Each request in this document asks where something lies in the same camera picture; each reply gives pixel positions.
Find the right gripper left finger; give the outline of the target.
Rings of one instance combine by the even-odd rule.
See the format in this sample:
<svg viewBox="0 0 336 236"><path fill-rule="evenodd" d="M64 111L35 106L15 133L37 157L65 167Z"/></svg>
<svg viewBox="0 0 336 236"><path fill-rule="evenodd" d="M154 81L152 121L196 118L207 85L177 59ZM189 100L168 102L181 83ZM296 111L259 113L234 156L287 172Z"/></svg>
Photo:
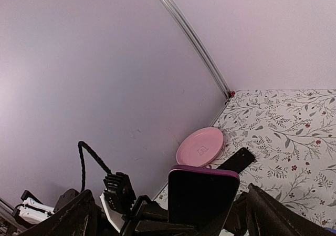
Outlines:
<svg viewBox="0 0 336 236"><path fill-rule="evenodd" d="M97 235L98 208L92 192L85 190L45 221L21 236Z"/></svg>

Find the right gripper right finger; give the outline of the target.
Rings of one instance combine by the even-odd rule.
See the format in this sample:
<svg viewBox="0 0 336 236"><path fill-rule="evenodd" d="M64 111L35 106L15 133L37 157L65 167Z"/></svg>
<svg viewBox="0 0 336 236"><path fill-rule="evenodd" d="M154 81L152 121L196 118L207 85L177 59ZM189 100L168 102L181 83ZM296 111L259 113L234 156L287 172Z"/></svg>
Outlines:
<svg viewBox="0 0 336 236"><path fill-rule="evenodd" d="M258 186L251 183L248 188L246 210L249 235L335 235L294 213Z"/></svg>

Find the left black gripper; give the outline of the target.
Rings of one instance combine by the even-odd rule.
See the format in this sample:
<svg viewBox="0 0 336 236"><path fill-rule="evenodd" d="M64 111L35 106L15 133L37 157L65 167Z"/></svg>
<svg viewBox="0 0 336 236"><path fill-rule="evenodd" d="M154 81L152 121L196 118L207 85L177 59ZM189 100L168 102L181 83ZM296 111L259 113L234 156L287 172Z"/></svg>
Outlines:
<svg viewBox="0 0 336 236"><path fill-rule="evenodd" d="M127 222L123 235L197 235L195 226L168 222L168 211L148 196L139 196Z"/></svg>

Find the pink phone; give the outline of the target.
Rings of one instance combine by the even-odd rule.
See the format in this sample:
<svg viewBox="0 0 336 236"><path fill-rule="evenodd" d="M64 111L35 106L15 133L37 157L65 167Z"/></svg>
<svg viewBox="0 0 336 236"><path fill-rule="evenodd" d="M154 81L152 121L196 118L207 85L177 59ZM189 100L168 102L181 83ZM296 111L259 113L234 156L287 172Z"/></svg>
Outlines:
<svg viewBox="0 0 336 236"><path fill-rule="evenodd" d="M168 221L203 228L219 216L227 218L240 184L231 170L185 165L168 176Z"/></svg>

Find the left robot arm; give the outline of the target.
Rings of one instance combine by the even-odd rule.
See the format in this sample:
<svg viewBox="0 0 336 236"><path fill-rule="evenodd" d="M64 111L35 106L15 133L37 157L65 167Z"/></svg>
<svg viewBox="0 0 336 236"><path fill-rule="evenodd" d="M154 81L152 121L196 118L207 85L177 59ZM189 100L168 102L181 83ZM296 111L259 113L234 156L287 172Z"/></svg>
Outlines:
<svg viewBox="0 0 336 236"><path fill-rule="evenodd" d="M25 191L13 217L26 227L23 235L197 235L192 225L169 223L166 210L130 187L104 189L100 198L102 207L90 190L69 189L49 207Z"/></svg>

